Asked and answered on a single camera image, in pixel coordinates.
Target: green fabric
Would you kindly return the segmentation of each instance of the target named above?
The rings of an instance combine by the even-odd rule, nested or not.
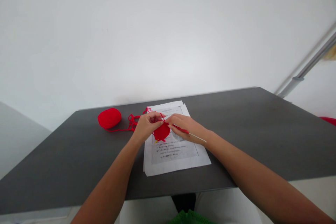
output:
[[[216,224],[204,218],[202,215],[189,210],[185,213],[183,210],[167,224]]]

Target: stack of papers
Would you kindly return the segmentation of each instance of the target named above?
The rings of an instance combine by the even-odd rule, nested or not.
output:
[[[167,116],[165,119],[172,114],[190,116],[182,101],[148,107],[152,111],[165,114]],[[147,176],[211,164],[207,151],[202,145],[188,142],[172,130],[165,140],[165,142],[155,143],[153,134],[146,140],[143,170]]]

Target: hand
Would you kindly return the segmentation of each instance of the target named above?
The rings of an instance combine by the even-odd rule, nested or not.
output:
[[[205,141],[207,141],[207,138],[210,134],[210,131],[204,128],[201,124],[196,122],[194,119],[188,116],[184,116],[181,114],[172,114],[167,120],[166,123],[169,123],[169,128],[178,136],[182,137],[183,139],[203,145],[205,142],[201,139],[198,139],[192,135],[183,133],[182,131],[178,130],[173,126],[175,124],[176,126],[180,127],[181,129],[185,129],[189,131],[191,134],[194,134]]]
[[[158,112],[150,112],[140,116],[131,139],[143,144],[153,131],[163,124],[162,117],[166,116],[164,114],[161,116]]]

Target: red object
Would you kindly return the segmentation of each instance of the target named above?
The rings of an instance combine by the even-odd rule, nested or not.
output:
[[[142,114],[145,114],[146,112],[153,112],[150,108],[146,108],[146,110],[144,112],[142,112]]]
[[[179,126],[176,126],[175,124],[173,124],[173,126],[174,126],[175,128],[177,128],[178,130],[182,131],[183,133],[189,134],[189,131],[187,131],[186,129],[185,129],[185,130],[184,130],[184,129],[181,129]]]
[[[109,128],[113,128],[121,121],[121,113],[116,108],[109,108],[107,110],[104,110],[101,112],[98,116],[98,122],[101,127],[103,127],[105,130],[109,132],[115,132],[115,131],[135,131],[135,127],[137,126],[138,122],[136,122],[134,119],[139,119],[140,116],[134,116],[130,115],[128,117],[129,125],[128,129],[116,129],[116,130],[108,130]]]
[[[112,128],[121,121],[121,114],[116,108],[109,108],[101,112],[98,116],[98,122],[104,129]]]
[[[170,133],[170,128],[168,127],[168,123],[164,122],[159,128],[154,130],[153,135],[156,141],[163,141],[165,142],[165,138]]]
[[[330,117],[320,117],[324,121],[327,121],[328,123],[331,123],[336,126],[336,119],[335,118],[330,118]]]

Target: forearm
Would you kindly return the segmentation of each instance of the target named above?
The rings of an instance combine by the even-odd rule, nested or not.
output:
[[[223,164],[242,192],[273,221],[334,223],[287,181],[215,133],[209,133],[204,146]]]
[[[72,224],[114,223],[125,200],[128,180],[141,144],[132,138],[86,199]]]

